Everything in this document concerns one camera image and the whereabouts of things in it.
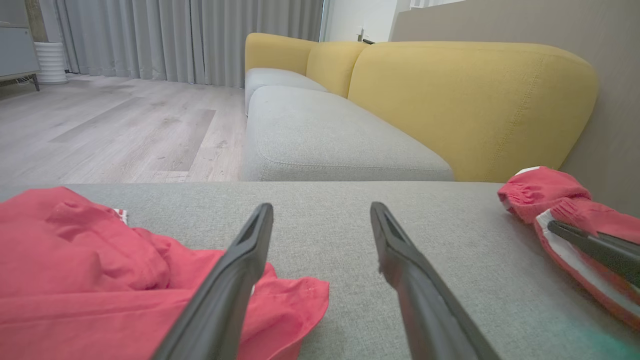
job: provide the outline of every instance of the grey curtain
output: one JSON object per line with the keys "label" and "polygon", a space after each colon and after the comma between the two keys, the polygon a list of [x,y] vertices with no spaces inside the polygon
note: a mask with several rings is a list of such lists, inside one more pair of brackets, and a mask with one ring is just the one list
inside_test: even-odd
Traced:
{"label": "grey curtain", "polygon": [[318,41],[323,0],[55,0],[72,72],[244,85],[244,40]]}

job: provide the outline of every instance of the white planter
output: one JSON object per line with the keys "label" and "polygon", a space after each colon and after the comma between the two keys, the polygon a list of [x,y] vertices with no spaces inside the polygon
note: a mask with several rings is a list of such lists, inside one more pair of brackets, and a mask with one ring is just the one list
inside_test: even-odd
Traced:
{"label": "white planter", "polygon": [[61,42],[36,42],[36,56],[40,63],[38,82],[47,85],[69,82],[65,73],[65,49]]}

